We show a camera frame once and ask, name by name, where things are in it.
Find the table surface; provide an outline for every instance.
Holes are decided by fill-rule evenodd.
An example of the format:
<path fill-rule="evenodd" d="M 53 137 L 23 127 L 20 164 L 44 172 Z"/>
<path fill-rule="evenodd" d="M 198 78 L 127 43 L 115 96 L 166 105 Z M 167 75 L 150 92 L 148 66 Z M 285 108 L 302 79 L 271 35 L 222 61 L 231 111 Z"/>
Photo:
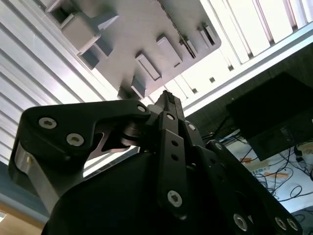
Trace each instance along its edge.
<path fill-rule="evenodd" d="M 251 149 L 249 145 L 243 144 L 239 141 L 234 142 L 227 146 L 227 148 L 232 152 L 232 154 L 237 158 L 237 159 L 242 159 L 244 155 Z M 285 150 L 281 153 L 285 158 L 288 157 L 289 150 Z M 254 153 L 254 151 L 250 151 L 250 153 L 247 155 L 246 159 L 255 159 L 257 156 Z M 284 167 L 286 165 L 285 160 L 282 162 L 278 163 L 281 161 L 283 158 L 281 155 L 276 154 L 264 161 L 259 161 L 258 159 L 251 161 L 249 163 L 244 163 L 244 165 L 247 167 L 247 169 L 250 170 L 251 173 L 253 174 L 266 174 L 266 173 L 273 173 L 276 172 L 279 168 Z M 313 155 L 304 155 L 303 159 L 307 163 L 307 169 L 310 172 L 313 168 Z M 290 155 L 290 162 L 298 167 L 301 168 L 298 163 L 295 163 L 295 155 L 293 154 L 293 148 L 291 148 L 291 155 Z M 305 193 L 310 193 L 313 192 L 313 181 L 310 179 L 308 175 L 306 175 L 304 172 L 301 170 L 295 168 L 292 166 L 290 163 L 288 163 L 287 168 L 280 171 L 280 174 L 277 175 L 276 177 L 276 188 L 280 186 L 285 180 L 286 181 L 280 188 L 278 188 L 275 192 L 276 195 L 275 197 L 279 200 L 284 200 L 284 199 L 289 199 L 291 191 L 296 187 L 296 186 L 301 186 L 302 187 L 302 192 L 301 194 Z M 275 175 L 268 176 L 267 178 L 267 183 L 268 183 L 268 188 L 274 188 L 275 184 Z M 260 181 L 264 182 L 264 178 L 258 178 Z M 300 191 L 300 188 L 297 188 L 294 190 L 294 192 L 291 194 L 292 196 L 295 196 L 298 192 Z M 313 193 L 307 196 L 301 196 L 301 197 L 296 197 L 291 200 L 281 202 L 281 204 L 290 212 L 296 212 L 298 210 L 313 206 Z"/>

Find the white desk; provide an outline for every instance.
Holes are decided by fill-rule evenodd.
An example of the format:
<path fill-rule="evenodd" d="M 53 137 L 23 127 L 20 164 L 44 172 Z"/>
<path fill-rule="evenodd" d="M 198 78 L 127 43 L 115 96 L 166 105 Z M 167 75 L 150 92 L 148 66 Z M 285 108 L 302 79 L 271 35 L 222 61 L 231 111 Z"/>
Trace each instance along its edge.
<path fill-rule="evenodd" d="M 251 147 L 249 145 L 245 145 L 239 141 L 229 145 L 227 148 L 238 159 L 242 158 L 251 149 Z M 282 152 L 282 154 L 285 157 L 287 157 L 288 156 L 288 150 Z M 253 150 L 247 155 L 247 158 L 251 158 L 251 159 L 255 159 L 256 157 L 257 156 Z M 306 163 L 308 164 L 307 168 L 310 171 L 313 166 L 309 165 L 309 164 L 313 164 L 313 155 L 305 155 L 305 156 L 303 156 L 303 158 L 306 161 Z M 265 172 L 273 173 L 273 172 L 276 172 L 280 167 L 285 166 L 287 161 L 282 161 L 281 163 L 273 165 L 273 166 L 269 166 L 269 165 L 277 163 L 277 162 L 281 161 L 282 159 L 283 158 L 279 154 L 277 154 L 277 155 L 274 155 L 271 158 L 266 159 L 262 162 L 260 162 L 258 159 L 256 159 L 254 161 L 251 161 L 250 163 L 244 163 L 244 165 L 250 171 L 253 171 L 256 169 L 263 169 L 263 171 L 260 172 L 262 174 L 264 174 Z M 290 156 L 290 161 L 295 162 L 295 155 L 294 154 L 292 154 Z M 295 166 L 301 168 L 298 163 L 293 163 L 293 164 Z M 290 198 L 290 192 L 297 185 L 301 185 L 303 188 L 301 194 L 305 194 L 305 193 L 313 191 L 313 181 L 310 179 L 309 176 L 305 175 L 302 171 L 300 171 L 299 169 L 296 169 L 291 164 L 288 164 L 287 167 L 293 169 L 293 176 L 276 191 L 276 196 L 279 197 L 279 200 L 284 200 L 284 199 Z M 287 174 L 288 177 L 291 176 L 291 170 L 290 169 L 283 170 L 280 173 Z M 279 186 L 284 180 L 286 180 L 286 178 L 283 178 L 283 177 L 284 177 L 283 175 L 280 175 L 277 177 L 276 187 Z M 265 181 L 263 177 L 258 178 L 258 179 L 261 181 Z M 274 175 L 272 175 L 272 177 L 271 176 L 267 177 L 267 182 L 268 182 L 269 188 L 274 188 L 274 179 L 275 179 Z M 299 192 L 299 188 L 297 188 L 292 195 L 296 195 L 298 192 Z M 307 195 L 307 196 L 293 198 L 293 199 L 288 200 L 286 202 L 282 202 L 282 205 L 290 213 L 301 210 L 301 209 L 306 208 L 306 207 L 313 206 L 313 193 L 310 195 Z"/>

